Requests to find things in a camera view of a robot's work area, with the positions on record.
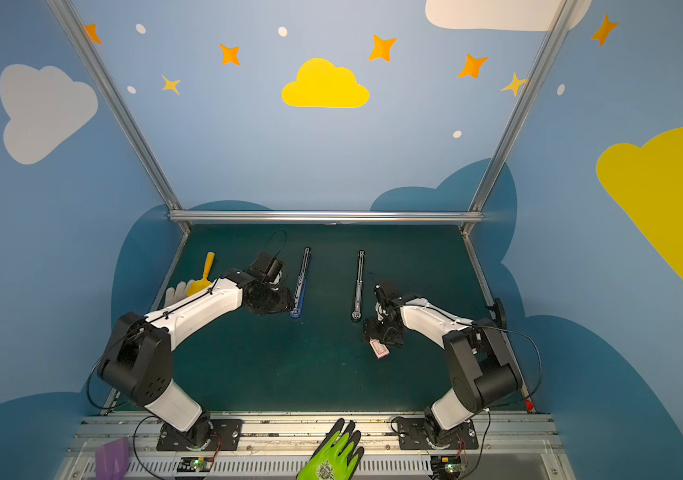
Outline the red white staple box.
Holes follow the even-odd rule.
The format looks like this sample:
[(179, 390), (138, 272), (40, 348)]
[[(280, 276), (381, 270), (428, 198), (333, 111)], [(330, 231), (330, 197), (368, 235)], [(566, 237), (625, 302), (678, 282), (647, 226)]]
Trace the red white staple box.
[(387, 348), (385, 344), (379, 342), (379, 340), (371, 339), (369, 340), (369, 345), (371, 346), (371, 349), (373, 350), (375, 356), (377, 356), (377, 359), (383, 359), (389, 356), (389, 353), (391, 353), (389, 351), (389, 348)]

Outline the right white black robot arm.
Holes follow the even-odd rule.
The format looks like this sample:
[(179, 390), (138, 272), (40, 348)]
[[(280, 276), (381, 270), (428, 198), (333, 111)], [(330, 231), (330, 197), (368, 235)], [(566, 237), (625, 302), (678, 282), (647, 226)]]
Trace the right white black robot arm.
[(491, 320), (453, 315), (425, 298), (381, 299), (363, 321), (363, 339), (379, 356), (403, 345), (411, 330), (437, 344), (447, 358), (451, 389), (425, 410), (427, 432), (451, 433), (481, 410), (523, 388), (523, 376), (505, 332)]

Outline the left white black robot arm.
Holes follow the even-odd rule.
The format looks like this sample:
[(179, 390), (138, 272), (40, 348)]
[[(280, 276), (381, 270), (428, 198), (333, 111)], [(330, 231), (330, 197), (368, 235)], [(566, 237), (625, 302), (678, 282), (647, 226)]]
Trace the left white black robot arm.
[(294, 307), (290, 289), (255, 271), (231, 269), (211, 286), (169, 307), (117, 320), (95, 368), (105, 383), (188, 441), (209, 436), (209, 414), (173, 380), (173, 352), (197, 331), (242, 306), (256, 315)]

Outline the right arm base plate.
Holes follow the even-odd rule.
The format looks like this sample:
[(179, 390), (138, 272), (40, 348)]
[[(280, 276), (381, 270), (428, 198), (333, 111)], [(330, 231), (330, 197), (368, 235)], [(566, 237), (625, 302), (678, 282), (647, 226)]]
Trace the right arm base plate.
[(401, 450), (477, 450), (479, 438), (473, 422), (467, 421), (449, 430), (436, 430), (423, 417), (395, 416), (391, 429)]

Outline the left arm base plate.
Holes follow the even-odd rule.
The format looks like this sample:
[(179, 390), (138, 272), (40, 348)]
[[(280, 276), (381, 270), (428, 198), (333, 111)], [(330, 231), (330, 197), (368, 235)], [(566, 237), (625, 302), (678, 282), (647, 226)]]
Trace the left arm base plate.
[(203, 419), (182, 432), (164, 422), (156, 450), (162, 452), (235, 451), (243, 422), (239, 419)]

